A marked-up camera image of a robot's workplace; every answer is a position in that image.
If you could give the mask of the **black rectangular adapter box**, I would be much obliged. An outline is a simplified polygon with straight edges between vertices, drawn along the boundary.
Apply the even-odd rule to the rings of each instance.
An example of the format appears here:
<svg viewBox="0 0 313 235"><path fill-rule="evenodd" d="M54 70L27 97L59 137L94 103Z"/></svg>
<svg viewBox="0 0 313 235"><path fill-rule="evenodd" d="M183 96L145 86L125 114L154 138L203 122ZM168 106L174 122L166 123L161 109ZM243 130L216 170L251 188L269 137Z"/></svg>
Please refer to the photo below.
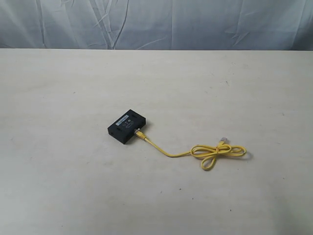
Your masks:
<svg viewBox="0 0 313 235"><path fill-rule="evenodd" d="M130 109L108 127L108 134L126 144L135 135L135 131L145 125L146 118Z"/></svg>

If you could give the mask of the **grey wrinkled backdrop cloth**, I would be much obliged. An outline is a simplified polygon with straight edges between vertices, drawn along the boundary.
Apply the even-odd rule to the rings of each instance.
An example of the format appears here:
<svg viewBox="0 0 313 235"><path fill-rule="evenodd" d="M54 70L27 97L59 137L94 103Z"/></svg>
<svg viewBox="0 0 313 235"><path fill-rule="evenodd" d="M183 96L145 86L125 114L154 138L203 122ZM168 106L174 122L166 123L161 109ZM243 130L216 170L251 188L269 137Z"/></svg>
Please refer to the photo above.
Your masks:
<svg viewBox="0 0 313 235"><path fill-rule="evenodd" d="M3 0L2 48L312 50L310 0Z"/></svg>

